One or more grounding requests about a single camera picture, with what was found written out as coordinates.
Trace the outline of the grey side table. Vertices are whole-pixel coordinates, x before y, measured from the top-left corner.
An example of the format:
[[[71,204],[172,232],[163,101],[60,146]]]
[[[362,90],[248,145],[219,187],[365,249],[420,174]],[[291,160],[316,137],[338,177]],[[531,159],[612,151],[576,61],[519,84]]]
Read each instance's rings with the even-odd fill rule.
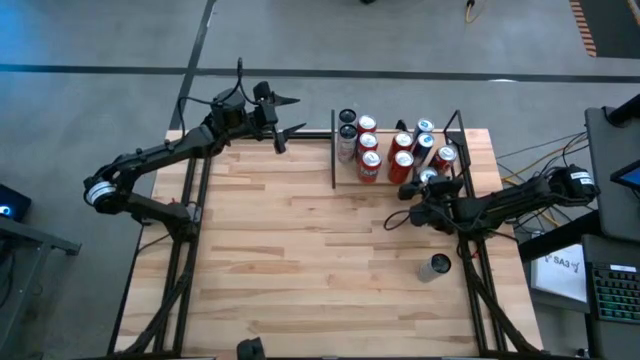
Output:
[[[17,334],[19,322],[26,310],[29,296],[53,249],[77,256],[81,245],[42,232],[23,223],[0,217],[0,236],[7,237],[15,255],[8,258],[8,273],[0,274],[0,349]]]

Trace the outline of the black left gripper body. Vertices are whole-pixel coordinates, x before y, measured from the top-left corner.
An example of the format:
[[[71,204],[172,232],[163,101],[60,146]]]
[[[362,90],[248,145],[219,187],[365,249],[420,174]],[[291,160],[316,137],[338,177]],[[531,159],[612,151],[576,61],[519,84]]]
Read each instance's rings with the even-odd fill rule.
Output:
[[[263,103],[254,107],[252,125],[256,129],[274,129],[277,123],[278,116],[273,104]]]

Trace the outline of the black device with blue light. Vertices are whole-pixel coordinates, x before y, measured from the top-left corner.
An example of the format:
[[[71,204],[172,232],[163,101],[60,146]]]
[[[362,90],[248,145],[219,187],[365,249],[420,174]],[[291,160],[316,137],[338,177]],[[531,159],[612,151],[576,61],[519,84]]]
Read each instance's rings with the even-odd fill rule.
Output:
[[[0,184],[0,216],[22,222],[31,204],[29,197]]]

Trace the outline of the black keyboard with blue keys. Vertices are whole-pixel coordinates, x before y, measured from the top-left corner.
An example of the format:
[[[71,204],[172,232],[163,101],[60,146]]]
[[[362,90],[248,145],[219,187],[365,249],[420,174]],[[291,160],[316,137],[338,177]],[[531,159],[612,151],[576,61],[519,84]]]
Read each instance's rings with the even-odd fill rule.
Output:
[[[630,265],[592,263],[591,305],[602,321],[640,325],[640,269]]]

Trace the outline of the black pole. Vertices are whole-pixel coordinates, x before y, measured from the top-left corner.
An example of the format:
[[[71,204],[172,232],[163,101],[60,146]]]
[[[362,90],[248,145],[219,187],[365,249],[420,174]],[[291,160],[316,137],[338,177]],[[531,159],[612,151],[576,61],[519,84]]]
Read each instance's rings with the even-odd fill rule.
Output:
[[[634,119],[640,119],[640,94],[624,104],[614,107],[603,107],[606,120],[613,126],[627,127]]]

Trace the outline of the white paper sign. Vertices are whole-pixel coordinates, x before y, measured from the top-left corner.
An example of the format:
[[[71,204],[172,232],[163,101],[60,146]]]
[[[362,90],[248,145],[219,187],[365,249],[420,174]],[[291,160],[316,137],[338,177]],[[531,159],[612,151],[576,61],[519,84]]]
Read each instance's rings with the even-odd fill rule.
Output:
[[[580,244],[549,253],[530,265],[534,289],[587,302],[585,263]]]

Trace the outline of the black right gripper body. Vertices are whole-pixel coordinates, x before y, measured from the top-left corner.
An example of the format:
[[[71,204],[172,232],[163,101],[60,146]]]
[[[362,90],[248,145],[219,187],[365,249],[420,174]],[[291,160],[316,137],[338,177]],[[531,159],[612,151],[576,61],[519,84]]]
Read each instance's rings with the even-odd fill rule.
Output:
[[[464,222],[455,219],[455,211],[464,204],[464,199],[448,195],[435,196],[427,192],[421,200],[409,208],[409,221],[416,227],[428,225],[446,234],[467,232]]]

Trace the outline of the orange striped floor mat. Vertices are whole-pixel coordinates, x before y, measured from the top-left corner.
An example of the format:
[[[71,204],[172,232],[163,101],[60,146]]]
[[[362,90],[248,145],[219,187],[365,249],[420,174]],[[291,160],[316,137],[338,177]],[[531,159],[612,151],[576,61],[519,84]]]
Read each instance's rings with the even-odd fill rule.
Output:
[[[587,54],[640,60],[640,0],[569,0]]]

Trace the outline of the computer desk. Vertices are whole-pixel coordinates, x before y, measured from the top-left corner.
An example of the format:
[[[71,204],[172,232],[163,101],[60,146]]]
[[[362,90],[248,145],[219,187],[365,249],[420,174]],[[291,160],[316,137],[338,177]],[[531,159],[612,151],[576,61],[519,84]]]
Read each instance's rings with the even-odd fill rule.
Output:
[[[591,347],[604,360],[640,360],[640,190],[611,176],[640,160],[640,120],[611,125],[601,108],[585,111],[601,233],[586,237],[585,256],[603,282],[616,283],[612,303],[624,305],[605,317],[591,316]]]

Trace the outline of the red Coca-Cola can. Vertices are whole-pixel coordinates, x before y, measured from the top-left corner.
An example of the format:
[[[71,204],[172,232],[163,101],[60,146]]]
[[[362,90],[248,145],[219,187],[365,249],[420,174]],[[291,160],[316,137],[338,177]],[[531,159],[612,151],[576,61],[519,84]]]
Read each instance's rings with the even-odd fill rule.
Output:
[[[438,174],[446,174],[455,163],[456,158],[456,149],[450,145],[444,145],[436,150],[429,166]]]

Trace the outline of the computer monitor with blue screen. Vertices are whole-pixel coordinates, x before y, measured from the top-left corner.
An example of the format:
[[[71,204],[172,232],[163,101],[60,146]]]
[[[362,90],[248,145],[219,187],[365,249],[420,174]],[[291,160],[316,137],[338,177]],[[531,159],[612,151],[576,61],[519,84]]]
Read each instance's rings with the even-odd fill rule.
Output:
[[[640,192],[640,160],[637,160],[611,174],[610,180],[616,184]]]

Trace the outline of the black aluminium table frame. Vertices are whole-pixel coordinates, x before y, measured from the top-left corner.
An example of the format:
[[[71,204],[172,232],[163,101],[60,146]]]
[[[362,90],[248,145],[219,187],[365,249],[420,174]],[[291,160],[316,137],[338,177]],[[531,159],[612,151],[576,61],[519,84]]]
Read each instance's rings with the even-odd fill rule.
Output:
[[[185,356],[232,356],[260,337],[270,357],[473,356],[463,266],[419,281],[458,239],[402,224],[394,186],[332,185],[326,132],[288,151],[237,141],[211,166],[183,332]]]

